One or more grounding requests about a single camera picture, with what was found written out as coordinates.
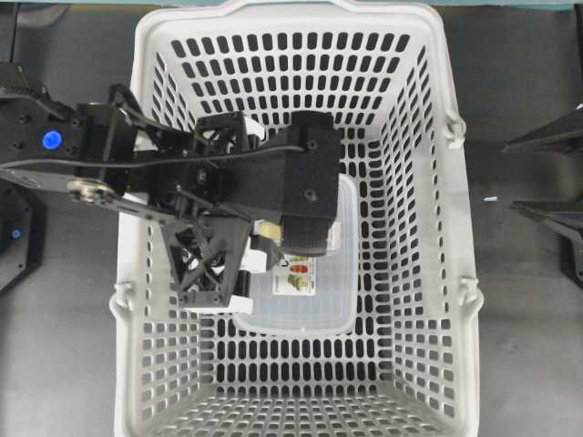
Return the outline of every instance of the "printed label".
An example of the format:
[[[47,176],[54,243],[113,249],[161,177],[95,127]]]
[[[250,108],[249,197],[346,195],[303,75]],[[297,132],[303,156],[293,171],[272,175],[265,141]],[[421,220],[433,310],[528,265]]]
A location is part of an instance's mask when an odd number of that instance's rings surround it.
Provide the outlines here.
[[[284,255],[272,269],[276,296],[313,296],[316,294],[316,260]]]

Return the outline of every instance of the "black mount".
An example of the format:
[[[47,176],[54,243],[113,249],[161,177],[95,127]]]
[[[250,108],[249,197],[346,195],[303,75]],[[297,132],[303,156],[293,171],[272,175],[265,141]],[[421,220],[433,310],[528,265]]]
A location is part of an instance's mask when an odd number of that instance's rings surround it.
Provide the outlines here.
[[[22,194],[0,180],[0,291],[25,274],[33,210]]]
[[[583,109],[577,109],[543,127],[508,142],[512,152],[583,152]],[[569,239],[575,278],[583,286],[583,203],[516,201],[510,208]]]

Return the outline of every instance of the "dark floor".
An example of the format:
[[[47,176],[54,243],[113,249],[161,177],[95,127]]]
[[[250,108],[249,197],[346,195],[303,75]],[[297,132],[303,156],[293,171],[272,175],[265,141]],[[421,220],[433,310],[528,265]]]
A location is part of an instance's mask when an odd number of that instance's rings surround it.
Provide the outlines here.
[[[16,59],[69,104],[128,83],[147,11],[74,6],[18,31]],[[513,199],[576,199],[580,157],[501,155],[502,142],[583,100],[573,13],[441,8],[454,69],[486,305],[480,316],[480,437],[578,437],[583,429],[583,290],[564,245],[508,210]],[[50,22],[51,14],[45,20]],[[46,204],[42,266],[0,297],[0,435],[111,435],[117,217],[58,195]],[[497,196],[497,202],[483,198]]]

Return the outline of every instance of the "blue button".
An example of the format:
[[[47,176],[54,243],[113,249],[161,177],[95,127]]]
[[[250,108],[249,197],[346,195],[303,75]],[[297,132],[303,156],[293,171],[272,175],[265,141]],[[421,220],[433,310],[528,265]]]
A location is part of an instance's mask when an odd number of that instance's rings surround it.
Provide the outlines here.
[[[63,144],[63,136],[56,130],[49,130],[43,137],[43,147],[46,150],[56,150]]]

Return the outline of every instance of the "plastic container lid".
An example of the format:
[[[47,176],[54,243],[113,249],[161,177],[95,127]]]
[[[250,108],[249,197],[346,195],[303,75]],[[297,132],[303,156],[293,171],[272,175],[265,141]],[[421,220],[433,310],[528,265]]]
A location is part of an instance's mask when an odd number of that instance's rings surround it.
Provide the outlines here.
[[[305,272],[303,265],[308,268],[304,278],[311,281],[313,269],[315,279],[313,287],[298,290],[294,295],[282,291],[291,288],[288,284],[278,287],[275,277],[283,280],[281,269],[252,275],[250,297],[253,299],[253,313],[233,315],[240,329],[297,337],[343,334],[353,328],[358,292],[357,205],[358,196],[353,181],[340,175],[337,216],[341,221],[340,249],[307,262],[290,257],[291,264],[297,267],[291,269],[290,284],[292,278],[301,276],[294,275],[294,271]]]

